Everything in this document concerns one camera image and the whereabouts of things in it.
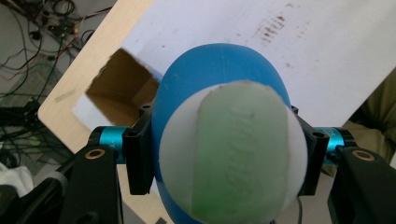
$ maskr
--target wooden table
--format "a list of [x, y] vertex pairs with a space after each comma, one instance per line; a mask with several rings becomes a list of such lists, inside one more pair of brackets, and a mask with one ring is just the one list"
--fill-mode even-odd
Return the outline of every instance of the wooden table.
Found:
[[[71, 108], [150, 4], [150, 0], [119, 0], [40, 107], [40, 120], [74, 153], [86, 145], [91, 131], [78, 121]], [[172, 223], [158, 195], [129, 194], [125, 166], [119, 166], [119, 177], [124, 203], [144, 222], [156, 223], [162, 217]]]

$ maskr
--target white cloth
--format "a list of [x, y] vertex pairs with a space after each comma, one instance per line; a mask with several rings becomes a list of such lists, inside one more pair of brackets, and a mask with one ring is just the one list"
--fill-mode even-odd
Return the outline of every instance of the white cloth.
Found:
[[33, 179], [30, 171], [25, 167], [8, 169], [0, 162], [0, 185], [13, 186], [20, 197], [26, 195], [33, 189]]

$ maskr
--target open cardboard box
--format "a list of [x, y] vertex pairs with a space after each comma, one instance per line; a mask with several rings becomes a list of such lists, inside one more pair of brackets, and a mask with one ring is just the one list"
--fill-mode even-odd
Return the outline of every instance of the open cardboard box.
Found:
[[118, 49], [73, 108], [81, 123], [97, 126], [134, 126], [138, 107], [152, 102], [159, 83], [149, 68]]

